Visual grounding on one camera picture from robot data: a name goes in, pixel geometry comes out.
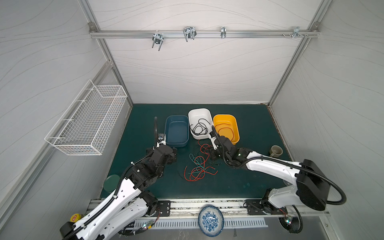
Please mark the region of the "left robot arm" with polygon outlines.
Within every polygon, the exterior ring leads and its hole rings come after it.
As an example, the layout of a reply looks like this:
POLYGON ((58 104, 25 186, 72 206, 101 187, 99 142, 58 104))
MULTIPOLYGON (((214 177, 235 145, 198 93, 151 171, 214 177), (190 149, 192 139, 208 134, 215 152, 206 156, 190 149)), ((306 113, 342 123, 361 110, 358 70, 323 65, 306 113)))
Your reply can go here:
POLYGON ((147 188, 163 176, 166 165, 176 162, 177 149, 166 144, 157 127, 154 134, 154 146, 126 168, 115 190, 82 219, 61 227, 64 240, 109 240, 137 218, 155 213, 158 199, 147 188))

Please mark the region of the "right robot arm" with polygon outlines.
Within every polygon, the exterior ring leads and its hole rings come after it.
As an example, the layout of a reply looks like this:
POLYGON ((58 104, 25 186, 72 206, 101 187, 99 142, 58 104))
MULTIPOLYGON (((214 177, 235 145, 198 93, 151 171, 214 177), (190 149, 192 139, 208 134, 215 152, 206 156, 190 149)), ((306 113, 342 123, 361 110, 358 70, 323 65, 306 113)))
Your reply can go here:
POLYGON ((237 148, 228 138, 219 135, 214 127, 210 139, 214 154, 222 158, 228 167, 264 173, 289 183, 279 189, 267 189, 263 198, 254 204, 256 210, 266 215, 301 204, 324 211, 327 205, 340 206, 347 201, 342 188, 327 178, 311 160, 283 161, 251 149, 237 148))

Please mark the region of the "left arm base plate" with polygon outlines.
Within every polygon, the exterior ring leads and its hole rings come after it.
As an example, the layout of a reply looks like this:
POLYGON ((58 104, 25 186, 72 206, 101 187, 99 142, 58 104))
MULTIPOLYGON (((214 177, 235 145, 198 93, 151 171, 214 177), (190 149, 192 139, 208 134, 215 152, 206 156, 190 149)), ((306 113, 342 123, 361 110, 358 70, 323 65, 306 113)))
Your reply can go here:
POLYGON ((171 201, 158 201, 151 204, 145 217, 169 217, 171 214, 171 201))

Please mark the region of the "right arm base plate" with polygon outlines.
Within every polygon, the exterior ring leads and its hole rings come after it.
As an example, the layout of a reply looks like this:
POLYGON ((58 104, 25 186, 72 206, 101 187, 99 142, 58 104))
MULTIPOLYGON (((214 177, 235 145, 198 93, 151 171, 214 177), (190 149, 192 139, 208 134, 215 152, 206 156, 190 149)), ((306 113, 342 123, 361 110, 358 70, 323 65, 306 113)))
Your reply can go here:
POLYGON ((246 209, 247 214, 250 216, 285 216, 288 213, 285 207, 279 209, 269 203, 263 205, 261 199, 247 199, 245 200, 243 207, 246 209))

